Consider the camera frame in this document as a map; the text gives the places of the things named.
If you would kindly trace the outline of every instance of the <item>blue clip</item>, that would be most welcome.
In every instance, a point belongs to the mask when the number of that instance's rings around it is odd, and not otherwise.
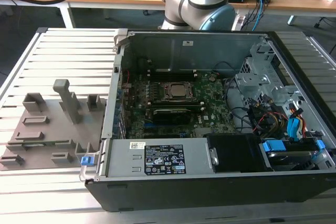
[[[81,165],[86,165],[86,166],[94,166],[95,165],[95,157],[91,156],[85,156],[82,157],[82,160],[80,161]]]
[[[283,152],[286,150],[282,140],[267,140],[263,143],[265,152]]]
[[[324,142],[323,142],[322,140],[317,140],[317,141],[316,141],[316,144],[317,144],[317,146],[318,146],[318,148],[319,148],[320,150],[322,150],[322,149],[325,148],[325,144],[324,144]]]
[[[288,119],[287,123],[287,134],[289,137],[292,137],[295,142],[299,141],[297,132],[300,127],[300,121],[297,118],[290,118]]]

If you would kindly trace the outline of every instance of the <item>power supply label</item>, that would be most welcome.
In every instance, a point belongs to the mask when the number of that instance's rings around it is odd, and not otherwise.
[[[183,145],[146,145],[147,175],[186,174]]]

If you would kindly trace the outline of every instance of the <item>gray floor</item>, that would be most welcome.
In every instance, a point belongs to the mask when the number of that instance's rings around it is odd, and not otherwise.
[[[0,17],[0,71],[8,74],[21,56],[38,27],[64,27],[62,17],[53,7],[13,7],[14,15]],[[162,11],[149,11],[144,16],[141,10],[110,10],[110,19],[103,18],[102,9],[72,10],[78,28],[137,28],[157,29],[161,25]],[[331,27],[322,22],[320,28],[314,28],[318,17],[299,17],[295,25],[288,26],[288,16],[265,15],[256,30],[258,31],[306,31],[326,49],[336,43],[336,22]],[[0,73],[0,85],[6,76]]]

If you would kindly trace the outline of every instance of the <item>green circuit board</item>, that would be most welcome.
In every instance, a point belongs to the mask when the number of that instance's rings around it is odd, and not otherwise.
[[[144,76],[138,76],[132,82],[134,89],[134,103],[130,111],[127,138],[173,138],[173,137],[203,137],[207,133],[235,132],[235,125],[229,116],[229,111],[223,101],[223,85],[213,73],[197,73],[198,77],[193,85],[193,96],[204,101],[205,110],[193,113],[190,123],[184,125],[155,125],[148,120],[146,103],[150,84]]]

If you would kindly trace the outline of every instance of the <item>white sticker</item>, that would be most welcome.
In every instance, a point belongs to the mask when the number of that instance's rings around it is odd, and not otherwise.
[[[193,46],[194,42],[192,40],[185,40],[183,41],[183,46]]]
[[[130,149],[145,149],[146,142],[131,142]]]

